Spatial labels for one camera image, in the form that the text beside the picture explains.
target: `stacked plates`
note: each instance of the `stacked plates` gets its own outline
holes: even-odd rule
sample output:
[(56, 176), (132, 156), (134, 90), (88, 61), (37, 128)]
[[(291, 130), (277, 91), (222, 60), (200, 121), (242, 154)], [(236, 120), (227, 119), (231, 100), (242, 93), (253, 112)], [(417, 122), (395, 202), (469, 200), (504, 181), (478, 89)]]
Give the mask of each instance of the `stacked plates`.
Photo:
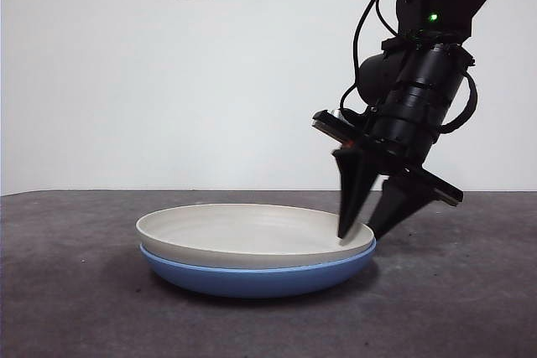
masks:
[(140, 249), (165, 280), (199, 293), (275, 298), (341, 283), (375, 248), (356, 225), (336, 237), (337, 215), (280, 205), (189, 205), (138, 220)]

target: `blue plate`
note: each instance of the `blue plate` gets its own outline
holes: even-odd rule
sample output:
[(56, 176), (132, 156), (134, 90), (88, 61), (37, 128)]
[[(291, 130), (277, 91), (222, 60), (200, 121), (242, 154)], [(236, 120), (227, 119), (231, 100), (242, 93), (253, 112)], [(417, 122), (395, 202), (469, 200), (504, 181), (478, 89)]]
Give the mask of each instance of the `blue plate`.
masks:
[(231, 298), (279, 298), (311, 293), (342, 283), (371, 260), (377, 242), (355, 256), (312, 266), (242, 269), (191, 266), (155, 256), (140, 245), (151, 268), (182, 288)]

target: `black cable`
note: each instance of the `black cable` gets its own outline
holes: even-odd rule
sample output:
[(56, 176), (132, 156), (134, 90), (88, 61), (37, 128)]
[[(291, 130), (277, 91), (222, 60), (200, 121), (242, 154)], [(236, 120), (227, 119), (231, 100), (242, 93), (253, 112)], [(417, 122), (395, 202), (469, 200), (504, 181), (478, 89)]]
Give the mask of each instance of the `black cable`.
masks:
[(466, 106), (459, 114), (459, 116), (453, 119), (451, 122), (440, 126), (439, 132), (442, 134), (454, 132), (456, 129), (464, 125), (466, 122), (468, 122), (468, 119), (472, 117), (473, 112), (475, 112), (477, 108), (476, 82), (473, 80), (473, 78), (470, 76), (470, 73), (468, 73), (467, 71), (462, 70), (461, 73), (468, 80), (468, 85), (470, 86), (470, 96), (468, 97), (468, 102)]
[(404, 38), (402, 35), (400, 35), (397, 31), (392, 29), (392, 27), (388, 24), (388, 22), (384, 19), (382, 13), (380, 12), (380, 0), (375, 1), (375, 10), (377, 11), (377, 16), (380, 22), (383, 24), (386, 29), (392, 33), (394, 37)]
[(354, 88), (357, 88), (358, 81), (359, 81), (359, 70), (360, 70), (360, 63), (358, 61), (358, 38), (360, 36), (360, 31), (362, 30), (362, 26), (364, 22), (366, 21), (366, 17), (368, 16), (369, 12), (371, 11), (371, 8), (373, 7), (376, 0), (370, 0), (368, 5), (366, 6), (366, 9), (363, 11), (362, 16), (360, 17), (360, 20), (358, 21), (358, 26), (356, 27), (356, 30), (354, 32), (354, 38), (352, 40), (352, 60), (354, 62), (354, 83), (351, 87), (341, 97), (341, 100), (339, 102), (339, 107), (341, 109), (344, 108), (345, 99), (347, 96), (352, 92)]

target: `ceramic plate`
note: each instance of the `ceramic plate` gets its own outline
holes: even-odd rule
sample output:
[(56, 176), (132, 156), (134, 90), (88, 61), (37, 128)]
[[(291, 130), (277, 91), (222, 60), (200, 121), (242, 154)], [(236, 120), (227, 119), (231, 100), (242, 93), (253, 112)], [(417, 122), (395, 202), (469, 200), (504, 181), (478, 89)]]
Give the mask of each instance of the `ceramic plate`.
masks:
[(144, 248), (193, 266), (281, 268), (315, 265), (357, 255), (374, 239), (355, 225), (337, 236), (337, 215), (281, 205), (188, 205), (138, 220)]
[(155, 256), (140, 246), (151, 268), (182, 288), (221, 297), (280, 298), (311, 293), (341, 283), (371, 260), (376, 242), (357, 255), (310, 266), (229, 269), (191, 266)]

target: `plate rim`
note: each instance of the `plate rim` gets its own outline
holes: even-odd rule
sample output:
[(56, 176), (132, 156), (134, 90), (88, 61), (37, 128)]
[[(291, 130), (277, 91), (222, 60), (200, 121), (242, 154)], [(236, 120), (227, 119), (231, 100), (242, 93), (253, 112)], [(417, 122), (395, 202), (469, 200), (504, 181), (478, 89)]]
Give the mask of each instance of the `plate rim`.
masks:
[(282, 273), (282, 272), (302, 272), (305, 270), (315, 270), (317, 268), (326, 268), (337, 266), (340, 264), (352, 262), (361, 257), (373, 253), (377, 246), (377, 240), (373, 238), (373, 241), (368, 246), (367, 249), (352, 255), (350, 257), (345, 257), (344, 259), (332, 260), (329, 262), (321, 262), (316, 264), (309, 264), (304, 266), (291, 266), (291, 267), (273, 267), (273, 268), (228, 268), (228, 267), (208, 267), (208, 266), (196, 266), (194, 264), (174, 262), (173, 260), (166, 259), (155, 255), (154, 253), (148, 251), (143, 243), (139, 244), (139, 249), (145, 257), (152, 258), (160, 263), (168, 264), (173, 267), (183, 268), (188, 270), (194, 270), (198, 272), (217, 272), (217, 273), (229, 273), (229, 274), (262, 274), (262, 273)]

